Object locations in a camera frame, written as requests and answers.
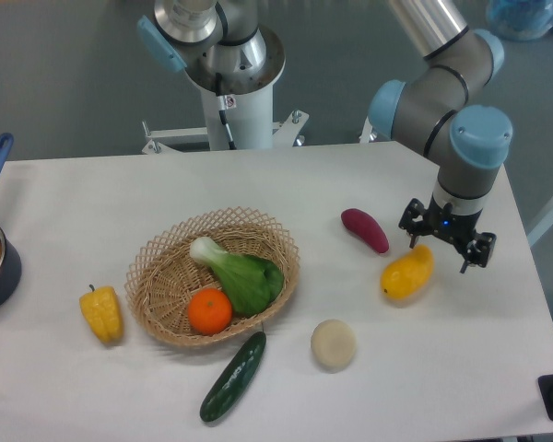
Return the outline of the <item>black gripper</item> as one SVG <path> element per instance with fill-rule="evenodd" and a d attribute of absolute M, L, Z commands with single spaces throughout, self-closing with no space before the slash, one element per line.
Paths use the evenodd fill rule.
<path fill-rule="evenodd" d="M 477 232 L 477 221 L 484 200 L 462 199 L 433 195 L 429 208 L 417 198 L 404 210 L 398 226 L 410 238 L 414 249 L 420 237 L 433 236 L 455 247 L 463 258 L 460 273 L 469 267 L 486 268 L 494 251 L 497 236 L 491 232 Z"/>

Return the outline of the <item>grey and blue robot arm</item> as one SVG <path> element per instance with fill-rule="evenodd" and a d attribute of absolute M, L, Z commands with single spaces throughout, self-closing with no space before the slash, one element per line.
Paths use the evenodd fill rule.
<path fill-rule="evenodd" d="M 375 131 L 437 165 L 429 204 L 413 200 L 399 226 L 412 240 L 433 236 L 484 267 L 496 237 L 477 220 L 509 153 L 512 123 L 470 98 L 500 70 L 504 51 L 490 32 L 472 30 L 451 1 L 393 1 L 396 19 L 427 71 L 391 80 L 374 95 Z M 259 23 L 254 1 L 158 1 L 137 33 L 151 56 L 199 88 L 214 150 L 267 149 L 293 137 L 273 122 L 273 85 L 285 66 L 281 41 Z"/>

